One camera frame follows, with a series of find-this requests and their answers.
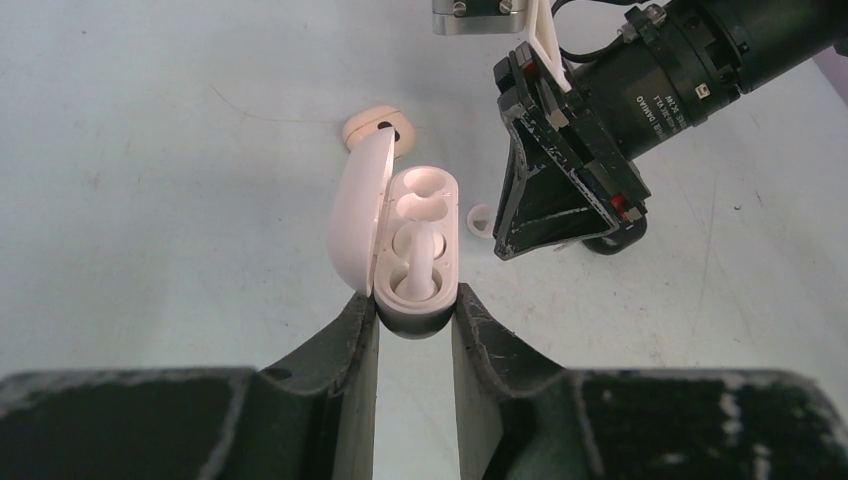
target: white charging case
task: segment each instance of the white charging case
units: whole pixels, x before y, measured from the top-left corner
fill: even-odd
[[[373,293],[389,330],[423,338],[445,326],[456,303],[459,187],[435,167],[408,168],[391,179],[394,142],[392,129],[378,130],[351,151],[330,215],[327,251],[345,283],[363,295]],[[398,287],[407,275],[429,267],[422,249],[433,252],[432,295],[402,298]]]

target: case lid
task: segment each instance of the case lid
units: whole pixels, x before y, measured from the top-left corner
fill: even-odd
[[[395,132],[372,133],[350,152],[330,214],[327,251],[336,273],[352,289],[371,295],[375,244],[386,187],[394,168]]]

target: table surface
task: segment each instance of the table surface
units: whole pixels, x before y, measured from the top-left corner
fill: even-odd
[[[415,150],[495,204],[508,137],[491,69],[519,37],[443,38],[422,0],[0,3],[0,374],[250,365],[325,326],[341,126],[390,104]],[[574,5],[561,40],[622,11]],[[637,162],[643,241],[501,262],[460,237],[460,279],[569,367],[810,376],[848,412],[848,108],[806,63]],[[375,478],[457,478],[449,332],[383,331]]]

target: robotic arm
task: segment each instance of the robotic arm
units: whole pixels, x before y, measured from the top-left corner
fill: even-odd
[[[557,0],[552,14],[571,1]],[[433,0],[433,30],[515,33],[547,4]],[[830,46],[848,55],[844,0],[672,0],[625,19],[602,50],[560,49],[562,72],[527,43],[495,66],[512,140],[494,231],[500,258],[580,240],[620,252],[647,228],[651,193],[636,157]]]

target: cable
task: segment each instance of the cable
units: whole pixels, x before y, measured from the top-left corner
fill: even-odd
[[[551,7],[551,15],[556,16],[557,12],[560,8],[564,7],[565,4],[573,2],[574,0],[556,0],[553,6]],[[635,5],[637,3],[644,3],[646,0],[592,0],[598,3],[606,3],[608,5],[618,5],[618,6],[627,6],[627,5]],[[559,53],[562,55],[562,58],[568,60],[569,62],[574,63],[591,63],[599,58],[603,57],[607,53],[615,50],[619,46],[624,44],[624,39],[619,35],[612,43],[607,45],[606,47],[591,52],[591,53],[571,53],[566,51],[564,48],[560,47]]]

